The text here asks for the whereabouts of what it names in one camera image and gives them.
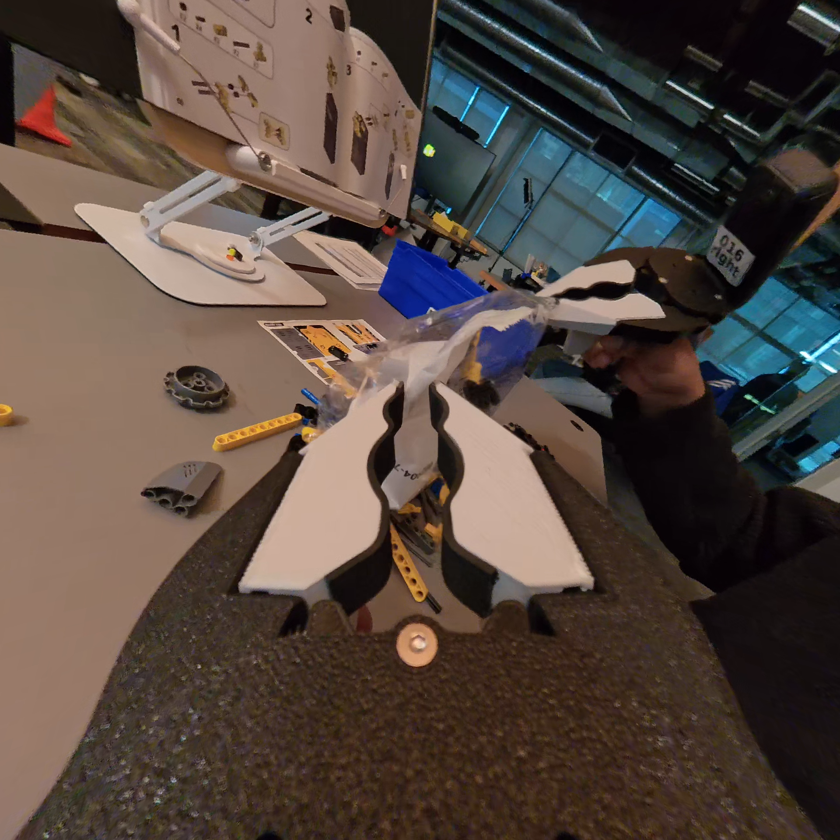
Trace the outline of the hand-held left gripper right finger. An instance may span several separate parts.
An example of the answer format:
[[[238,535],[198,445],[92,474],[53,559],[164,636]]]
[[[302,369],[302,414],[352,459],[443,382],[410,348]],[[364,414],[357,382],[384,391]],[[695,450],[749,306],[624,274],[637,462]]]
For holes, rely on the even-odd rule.
[[[460,602],[530,602],[591,592],[595,578],[558,502],[564,474],[445,384],[429,387],[437,466],[448,487],[441,571]]]

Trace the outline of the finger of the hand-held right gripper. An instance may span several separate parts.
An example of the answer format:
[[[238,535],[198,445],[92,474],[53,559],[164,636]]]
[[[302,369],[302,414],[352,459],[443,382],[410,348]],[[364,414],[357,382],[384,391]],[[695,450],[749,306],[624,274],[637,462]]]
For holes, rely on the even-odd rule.
[[[616,300],[633,288],[637,269],[620,259],[592,266],[581,266],[537,292],[542,299],[585,301]]]
[[[617,299],[588,297],[573,300],[544,297],[549,303],[549,323],[557,329],[602,336],[621,322],[652,321],[665,318],[665,311],[655,300],[636,291]]]

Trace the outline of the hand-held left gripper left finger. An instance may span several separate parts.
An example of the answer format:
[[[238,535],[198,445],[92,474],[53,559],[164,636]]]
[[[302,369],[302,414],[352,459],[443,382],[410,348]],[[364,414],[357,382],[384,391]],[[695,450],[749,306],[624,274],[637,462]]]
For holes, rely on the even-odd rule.
[[[382,483],[396,463],[403,404],[403,384],[391,383],[303,449],[239,593],[369,602],[383,590],[392,549]]]

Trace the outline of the blue plastic bin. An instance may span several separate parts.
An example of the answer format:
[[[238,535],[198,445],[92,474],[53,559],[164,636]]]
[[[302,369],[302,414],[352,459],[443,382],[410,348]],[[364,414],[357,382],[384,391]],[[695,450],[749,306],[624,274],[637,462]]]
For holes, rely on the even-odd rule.
[[[397,240],[379,295],[407,319],[483,297],[488,291],[460,269],[415,245]]]

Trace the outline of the person's right forearm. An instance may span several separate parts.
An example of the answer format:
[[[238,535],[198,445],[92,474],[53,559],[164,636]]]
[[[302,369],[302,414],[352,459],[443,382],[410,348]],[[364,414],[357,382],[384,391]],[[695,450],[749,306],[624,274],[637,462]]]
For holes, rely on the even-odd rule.
[[[709,395],[645,416],[624,392],[613,417],[647,519],[690,578],[715,593],[761,575],[838,590],[838,503],[797,486],[762,491],[732,452]]]

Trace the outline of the person's right hand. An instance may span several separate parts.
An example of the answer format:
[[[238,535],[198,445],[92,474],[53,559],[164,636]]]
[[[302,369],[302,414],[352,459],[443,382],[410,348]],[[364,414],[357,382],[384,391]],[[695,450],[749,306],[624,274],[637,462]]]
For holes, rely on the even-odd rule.
[[[698,402],[707,392],[695,349],[686,338],[671,343],[640,343],[605,336],[582,356],[596,370],[615,367],[616,376],[635,394],[639,411],[659,417]]]

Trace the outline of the pile of yellow black beams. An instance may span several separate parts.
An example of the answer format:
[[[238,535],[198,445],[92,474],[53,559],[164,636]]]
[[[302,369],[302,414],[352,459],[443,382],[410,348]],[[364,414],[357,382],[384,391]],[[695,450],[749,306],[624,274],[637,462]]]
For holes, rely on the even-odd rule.
[[[392,511],[390,537],[397,578],[404,583],[412,606],[441,617],[449,599],[443,576],[443,513],[449,489],[436,474],[398,510]]]

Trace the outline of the yellow long beam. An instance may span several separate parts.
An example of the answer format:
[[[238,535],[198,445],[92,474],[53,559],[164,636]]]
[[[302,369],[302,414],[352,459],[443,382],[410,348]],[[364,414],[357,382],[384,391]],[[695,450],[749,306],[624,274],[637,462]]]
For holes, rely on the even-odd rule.
[[[226,452],[241,448],[260,440],[270,438],[289,430],[297,429],[302,424],[303,417],[299,413],[290,413],[271,418],[267,421],[235,429],[216,436],[212,449],[215,452]]]

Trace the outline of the grey curved panel piece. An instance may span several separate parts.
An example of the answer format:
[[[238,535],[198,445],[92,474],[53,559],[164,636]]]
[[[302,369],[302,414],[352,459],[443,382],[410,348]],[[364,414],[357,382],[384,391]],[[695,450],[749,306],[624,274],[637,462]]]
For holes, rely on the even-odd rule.
[[[140,495],[176,516],[189,518],[222,473],[214,462],[181,462],[147,482]]]

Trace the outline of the yellow printed leaflet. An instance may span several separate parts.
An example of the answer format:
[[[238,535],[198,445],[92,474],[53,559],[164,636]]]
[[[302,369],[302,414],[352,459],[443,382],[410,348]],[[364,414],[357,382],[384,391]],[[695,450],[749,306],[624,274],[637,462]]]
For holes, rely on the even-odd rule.
[[[363,361],[385,341],[360,318],[260,320],[258,325],[323,382],[345,376],[345,368]]]

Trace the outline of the grey gear wheel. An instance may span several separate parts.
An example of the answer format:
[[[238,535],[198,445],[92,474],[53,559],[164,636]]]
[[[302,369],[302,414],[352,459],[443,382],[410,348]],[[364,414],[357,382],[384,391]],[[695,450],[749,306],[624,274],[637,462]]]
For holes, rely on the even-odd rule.
[[[164,390],[188,410],[209,412],[223,407],[229,389],[223,378],[201,365],[184,365],[164,377]]]

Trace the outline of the white paper sheet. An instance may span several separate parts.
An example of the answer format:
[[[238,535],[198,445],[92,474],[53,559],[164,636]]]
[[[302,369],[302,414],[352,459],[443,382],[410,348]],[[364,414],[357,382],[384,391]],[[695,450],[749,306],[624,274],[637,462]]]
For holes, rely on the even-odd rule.
[[[385,278],[386,265],[354,241],[313,233],[293,238],[353,288],[378,291]]]

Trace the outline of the white book stand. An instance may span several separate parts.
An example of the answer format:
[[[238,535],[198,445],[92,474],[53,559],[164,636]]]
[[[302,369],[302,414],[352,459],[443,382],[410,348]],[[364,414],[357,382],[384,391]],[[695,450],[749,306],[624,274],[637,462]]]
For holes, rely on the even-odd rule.
[[[270,247],[331,217],[407,217],[437,5],[116,2],[143,113],[201,172],[134,213],[77,215],[170,298],[324,306]]]

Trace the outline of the red cone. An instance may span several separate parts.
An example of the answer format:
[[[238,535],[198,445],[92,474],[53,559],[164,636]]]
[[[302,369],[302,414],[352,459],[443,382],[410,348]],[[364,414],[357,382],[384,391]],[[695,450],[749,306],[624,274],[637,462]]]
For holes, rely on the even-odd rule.
[[[72,141],[56,124],[56,88],[51,81],[40,98],[15,123],[15,128],[42,140],[70,148]]]

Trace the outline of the wall screen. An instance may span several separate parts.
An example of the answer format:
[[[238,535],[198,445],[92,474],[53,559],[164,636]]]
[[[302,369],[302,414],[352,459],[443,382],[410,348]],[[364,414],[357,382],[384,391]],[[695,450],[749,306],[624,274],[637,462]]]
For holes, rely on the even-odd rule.
[[[478,139],[477,131],[439,107],[424,115],[414,192],[457,220],[465,216],[497,158]]]

